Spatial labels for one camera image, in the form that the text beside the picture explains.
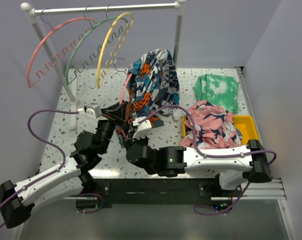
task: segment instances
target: white speckled surface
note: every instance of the white speckled surface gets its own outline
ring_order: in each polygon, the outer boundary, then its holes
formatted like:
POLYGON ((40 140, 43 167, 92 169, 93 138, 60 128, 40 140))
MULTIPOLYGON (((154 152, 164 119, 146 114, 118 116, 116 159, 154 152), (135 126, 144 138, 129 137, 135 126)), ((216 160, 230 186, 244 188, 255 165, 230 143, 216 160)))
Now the white speckled surface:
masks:
MULTIPOLYGON (((70 78, 74 77, 72 72, 73 70, 71 69, 69 73, 70 78)), ((231 76, 239 82, 237 71, 234 68, 178 68, 177 73, 180 84, 180 106, 186 109, 191 107, 197 101, 194 85, 198 76, 204 74, 231 76)), ((106 76, 106 80, 100 89, 97 89, 95 74, 96 69, 87 69, 79 76, 77 92, 77 96, 81 101, 79 107, 92 102, 99 103, 101 107, 107 107, 119 101, 122 87, 126 80, 124 73, 118 73, 114 69, 110 69, 106 76)), ((248 115, 249 113, 241 87, 239 87, 237 102, 239 106, 239 112, 237 115, 248 115)), ((70 109, 64 88, 62 89, 57 109, 65 111, 70 109)), ((82 130, 94 132, 95 128, 97 127, 97 123, 94 120, 81 116, 77 122, 77 129, 70 130, 69 119, 69 115, 56 113, 49 134, 49 141, 59 145, 65 151, 66 155, 69 155, 75 150, 73 143, 75 142, 77 135, 82 130)), ((165 126, 152 129, 152 132, 149 135, 149 145, 152 148, 172 145, 178 146, 182 140, 181 120, 174 122, 172 116, 161 116, 161 119, 164 120, 165 126)), ((55 148, 47 146, 42 158, 40 170, 45 171, 61 160, 61 153, 55 148)), ((90 173, 94 178, 160 178, 157 175, 148 175, 142 168, 138 168, 130 164, 126 160, 126 151, 125 149, 121 148, 115 133, 113 134, 111 144, 109 145, 108 153, 102 155, 102 161, 93 170, 91 170, 90 173)), ((212 178, 214 175, 216 175, 216 173, 217 172, 215 172, 213 169, 208 169, 201 172, 194 172, 192 175, 181 174, 178 177, 212 178)))

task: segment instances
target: wire hanger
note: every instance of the wire hanger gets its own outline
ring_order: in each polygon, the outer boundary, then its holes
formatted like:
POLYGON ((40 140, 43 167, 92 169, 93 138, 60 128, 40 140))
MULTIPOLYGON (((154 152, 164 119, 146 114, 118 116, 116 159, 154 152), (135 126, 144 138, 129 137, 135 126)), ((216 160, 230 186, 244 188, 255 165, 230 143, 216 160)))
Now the wire hanger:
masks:
POLYGON ((112 25, 111 20, 108 18, 108 9, 109 9, 110 6, 111 6, 111 4, 109 4, 108 6, 106 6, 106 9, 105 9, 105 16, 106 16, 106 18, 109 20, 110 25, 112 25))
POLYGON ((117 63, 117 61, 118 61, 119 59, 125 60, 125 58, 122 58, 122 57, 118 57, 116 60, 114 60, 114 64, 113 64, 114 69, 115 69, 117 72, 119 72, 119 73, 124 73, 126 76, 128 76, 128 74, 127 74, 125 71, 119 71, 119 70, 117 69, 116 63, 117 63))
POLYGON ((48 24, 48 25, 50 26, 50 28, 51 28, 51 31, 53 31, 53 27, 51 26, 51 24, 48 23, 47 21, 44 21, 43 18, 42 18, 42 13, 43 13, 43 11, 46 10, 46 9, 50 9, 50 8, 44 8, 44 9, 42 9, 41 14, 40 14, 40 18, 41 18, 42 22, 48 24))
POLYGON ((89 8, 89 7, 92 7, 92 6, 91 6, 91 5, 88 5, 88 6, 85 7, 85 9, 84 9, 84 11, 83 11, 83 17, 85 18, 85 20, 87 20, 87 21, 89 22, 89 24, 90 24, 90 26, 91 26, 91 28, 92 28, 92 23, 91 23, 91 21, 90 21, 89 19, 87 19, 87 17, 86 17, 86 10, 87 10, 87 8, 89 8))

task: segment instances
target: light purple wall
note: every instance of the light purple wall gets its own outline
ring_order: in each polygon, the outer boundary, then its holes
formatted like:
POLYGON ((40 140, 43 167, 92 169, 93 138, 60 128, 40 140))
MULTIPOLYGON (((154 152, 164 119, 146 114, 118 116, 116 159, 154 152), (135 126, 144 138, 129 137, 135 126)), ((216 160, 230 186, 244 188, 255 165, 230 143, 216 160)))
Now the light purple wall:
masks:
MULTIPOLYGON (((9 179, 21 181, 35 174, 44 145, 29 134, 27 120, 36 110, 54 109, 61 90, 52 69, 28 89, 27 66, 39 39, 20 4, 20 0, 0 1, 0 184, 9 179)), ((43 66, 47 60, 41 52, 34 67, 43 66)), ((51 114, 42 114, 34 118, 32 126, 46 138, 52 120, 51 114)), ((9 239, 10 233, 3 228, 0 239, 9 239)))
POLYGON ((266 148, 278 159, 290 213, 302 240, 302 0, 282 0, 244 68, 266 148))
MULTIPOLYGON (((179 67, 239 67, 244 66, 265 31, 281 0, 187 0, 182 22, 179 67)), ((72 8, 131 4, 170 3, 173 0, 33 0, 38 9, 72 8)), ((120 12, 111 12, 109 17, 120 12)), ((123 47, 119 50, 119 67, 127 67, 147 51, 168 48, 173 51, 176 15, 174 9, 133 11, 135 22, 123 47)), ((82 14, 43 16, 53 26, 82 14)), ((104 12, 87 14, 98 22, 106 18, 104 12)), ((89 25, 72 23, 53 37, 58 51, 89 25)), ((81 46, 74 61, 78 66, 103 43, 110 25, 96 29, 81 46)))

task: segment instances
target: fabric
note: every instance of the fabric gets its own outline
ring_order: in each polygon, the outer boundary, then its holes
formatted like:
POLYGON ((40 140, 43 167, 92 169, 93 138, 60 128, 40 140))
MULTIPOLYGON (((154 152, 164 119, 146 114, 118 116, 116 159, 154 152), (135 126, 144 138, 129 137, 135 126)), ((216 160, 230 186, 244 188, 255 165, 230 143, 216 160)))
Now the fabric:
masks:
MULTIPOLYGON (((188 109, 195 122, 195 142, 199 149, 225 149, 241 146, 241 139, 232 121, 233 113, 207 100, 188 109)), ((181 146, 193 147, 193 126, 189 117, 184 124, 189 128, 181 146)))
POLYGON ((236 114, 239 83, 232 76, 206 74, 199 76, 194 90, 198 101, 208 100, 236 114))
MULTIPOLYGON (((133 76, 126 87, 129 92, 127 121, 133 117, 146 117, 153 110, 166 105, 179 105, 179 80, 173 57, 168 50, 156 49, 145 53, 129 66, 128 73, 133 76)), ((175 110, 165 108, 160 113, 168 116, 175 110)), ((150 121, 154 128, 164 125, 156 115, 150 121)), ((134 129, 130 127, 128 138, 132 138, 134 133, 134 129)), ((118 134, 118 137, 120 143, 123 143, 123 136, 118 134)))

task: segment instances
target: yellow tray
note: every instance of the yellow tray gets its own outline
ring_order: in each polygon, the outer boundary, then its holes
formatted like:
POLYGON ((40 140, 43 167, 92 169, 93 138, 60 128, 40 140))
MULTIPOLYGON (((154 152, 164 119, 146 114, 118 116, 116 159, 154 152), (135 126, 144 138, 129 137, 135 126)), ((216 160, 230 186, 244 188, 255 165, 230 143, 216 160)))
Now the yellow tray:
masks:
MULTIPOLYGON (((241 143, 243 145, 246 145, 250 139, 260 140, 258 137, 255 122, 253 121, 253 118, 251 116, 234 116, 232 120, 235 127, 242 133, 243 138, 241 140, 241 143)), ((182 118, 182 130, 183 137, 185 137, 187 135, 185 117, 182 118)))

